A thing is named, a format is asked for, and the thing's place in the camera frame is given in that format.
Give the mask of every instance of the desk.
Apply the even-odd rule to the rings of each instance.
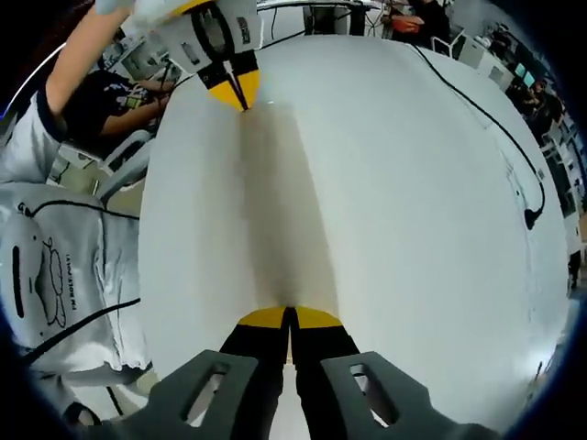
[[[411,48],[341,36],[275,45],[258,53],[249,113],[193,79],[161,122],[139,235],[141,313],[160,377],[219,348],[244,314],[301,303],[337,313],[362,351],[428,386],[447,416],[513,421],[566,317],[559,201],[505,95],[426,54],[546,173],[531,233],[515,195],[540,201],[526,163]]]

